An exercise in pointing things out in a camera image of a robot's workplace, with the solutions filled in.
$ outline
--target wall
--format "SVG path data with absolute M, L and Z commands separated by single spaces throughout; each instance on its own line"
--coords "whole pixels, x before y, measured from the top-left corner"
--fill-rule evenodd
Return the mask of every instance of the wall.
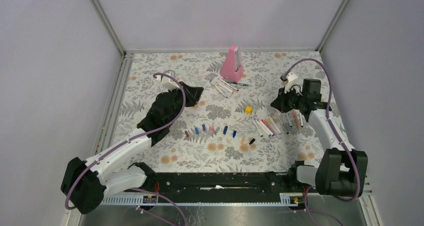
M 127 50 L 313 49 L 342 0 L 100 0 Z
M 120 55 L 89 0 L 0 0 L 0 225 L 60 225 Z
M 424 225 L 423 0 L 351 0 L 322 57 L 384 225 Z

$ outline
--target floral tablecloth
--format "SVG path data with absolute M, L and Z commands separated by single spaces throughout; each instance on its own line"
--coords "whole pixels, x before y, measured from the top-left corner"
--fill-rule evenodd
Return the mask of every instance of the floral tablecloth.
M 267 118 L 275 110 L 270 103 L 282 86 L 280 76 L 293 63 L 302 58 L 321 61 L 318 52 L 249 52 L 241 53 L 244 75 L 240 82 L 249 87 L 240 87 L 228 99 L 213 88 L 209 81 L 219 76 L 226 53 L 177 53 L 135 54 L 126 90 L 122 101 L 113 142 L 122 140 L 146 115 L 158 93 L 165 91 L 153 77 L 155 72 L 174 70 L 179 81 L 190 86 L 204 87 L 199 103 L 185 108 L 181 117 L 172 125 L 170 133 L 154 147 L 134 155 L 121 169 L 133 162 L 145 162 L 157 172 L 284 172 L 295 160 L 306 160 L 306 164 L 318 166 L 323 149 L 314 130 L 305 124 L 301 130 L 289 128 L 290 134 L 280 137 L 260 138 L 249 116 L 246 106 L 252 106 L 255 118 Z M 323 99 L 328 99 L 329 85 L 322 69 L 314 62 L 303 62 L 293 72 L 303 78 L 321 79 Z M 342 120 L 333 100 L 331 107 L 334 122 L 345 134 Z M 220 128 L 214 134 L 212 122 Z M 200 134 L 196 135 L 195 127 Z

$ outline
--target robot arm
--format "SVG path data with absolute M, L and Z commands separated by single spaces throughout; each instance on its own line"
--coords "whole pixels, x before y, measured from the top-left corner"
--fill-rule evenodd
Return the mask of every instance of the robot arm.
M 329 118 L 327 119 L 327 102 L 321 102 L 321 81 L 304 79 L 301 92 L 297 92 L 293 88 L 296 85 L 297 78 L 293 73 L 281 78 L 285 82 L 285 87 L 279 89 L 278 96 L 271 103 L 271 106 L 281 112 L 298 109 L 317 133 L 324 149 L 324 156 L 318 168 L 304 165 L 303 161 L 298 161 L 293 165 L 289 173 L 294 174 L 298 182 L 316 187 L 317 192 L 322 195 L 353 196 L 356 191 L 356 185 L 359 183 L 360 196 L 367 171 L 367 155 L 363 151 L 355 150 L 347 139 L 343 138 L 340 129 L 335 128 L 338 135 L 342 136 L 342 141 L 355 161 L 360 179 L 360 182 L 357 182 L 347 152 L 341 146 L 329 124 L 329 120 L 333 117 L 330 107 L 328 107 Z
M 174 71 L 166 71 L 165 74 L 175 76 Z M 158 143 L 168 133 L 167 126 L 160 131 L 138 137 L 145 132 L 163 127 L 174 120 L 183 106 L 181 90 L 179 86 L 167 77 L 157 77 L 161 84 L 169 91 L 160 93 L 147 112 L 146 117 L 137 124 L 137 128 L 129 133 L 126 138 L 109 147 L 101 153 L 81 161 L 78 157 L 72 159 L 66 168 L 61 191 L 67 195 L 77 180 L 78 176 L 86 170 L 86 173 L 77 183 L 70 195 L 70 201 L 82 213 L 86 214 L 95 209 L 104 197 L 113 195 L 133 187 L 140 187 L 146 179 L 145 172 L 138 164 L 131 165 L 127 170 L 113 172 L 124 162 Z M 190 87 L 180 82 L 185 93 L 185 107 L 192 107 L 200 99 L 202 87 Z

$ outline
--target metal grate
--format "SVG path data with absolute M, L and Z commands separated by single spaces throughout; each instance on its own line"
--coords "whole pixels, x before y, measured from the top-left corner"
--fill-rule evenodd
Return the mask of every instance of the metal grate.
M 112 195 L 106 197 L 101 202 L 101 205 L 129 205 L 129 206 L 172 206 L 170 203 L 143 203 L 145 195 Z M 281 202 L 240 202 L 240 203 L 222 203 L 222 202 L 186 202 L 176 203 L 178 206 L 297 206 L 295 203 L 290 203 L 290 196 L 280 193 Z

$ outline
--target gray floor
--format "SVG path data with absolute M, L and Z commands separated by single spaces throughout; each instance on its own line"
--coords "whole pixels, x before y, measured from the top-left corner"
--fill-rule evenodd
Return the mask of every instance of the gray floor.
M 310 195 L 310 208 L 333 214 L 345 226 L 366 225 L 359 201 L 343 203 L 330 196 Z M 286 207 L 183 207 L 189 225 L 315 225 L 307 213 L 292 213 Z M 157 206 L 151 210 L 171 222 L 183 225 L 184 221 L 172 206 Z M 334 219 L 312 214 L 321 225 L 339 225 Z M 80 226 L 140 226 L 168 225 L 150 215 L 140 214 L 133 206 L 101 205 L 82 218 Z

